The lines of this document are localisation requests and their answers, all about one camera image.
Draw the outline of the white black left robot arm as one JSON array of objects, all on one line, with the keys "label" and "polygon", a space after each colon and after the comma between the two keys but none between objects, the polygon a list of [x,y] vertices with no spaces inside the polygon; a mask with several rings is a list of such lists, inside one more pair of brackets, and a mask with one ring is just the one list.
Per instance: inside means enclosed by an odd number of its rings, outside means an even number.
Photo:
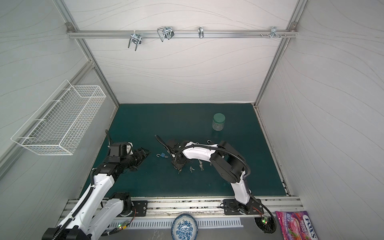
[{"label": "white black left robot arm", "polygon": [[131,143],[109,145],[104,161],[90,173],[90,185],[75,207],[55,228],[48,228],[44,240],[97,240],[115,217],[133,210],[129,193],[115,193],[100,212],[105,195],[125,170],[136,171],[151,152],[134,149]]}]

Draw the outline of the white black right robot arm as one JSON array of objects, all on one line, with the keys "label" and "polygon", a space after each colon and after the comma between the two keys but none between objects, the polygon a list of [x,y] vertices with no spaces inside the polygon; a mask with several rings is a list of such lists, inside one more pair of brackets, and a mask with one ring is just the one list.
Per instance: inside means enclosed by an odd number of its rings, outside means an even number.
[{"label": "white black right robot arm", "polygon": [[251,192],[246,182],[251,170],[246,160],[229,143],[222,141],[216,145],[202,145],[183,142],[181,145],[170,141],[162,144],[170,154],[172,164],[178,171],[182,170],[188,160],[209,162],[218,174],[231,184],[236,210],[243,215],[251,211]]}]

